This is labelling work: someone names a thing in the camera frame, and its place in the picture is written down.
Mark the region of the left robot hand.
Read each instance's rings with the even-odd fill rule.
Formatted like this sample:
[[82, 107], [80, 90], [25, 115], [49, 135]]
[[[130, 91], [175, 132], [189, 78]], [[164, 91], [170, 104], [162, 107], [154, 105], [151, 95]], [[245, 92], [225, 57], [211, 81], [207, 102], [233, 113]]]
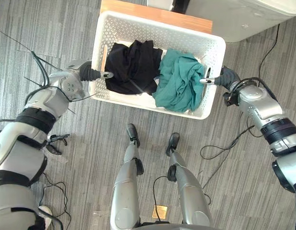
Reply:
[[86, 61], [80, 67], [81, 81], [94, 81], [97, 79], [110, 79], [114, 76], [111, 72], [102, 72], [91, 68], [91, 61]]

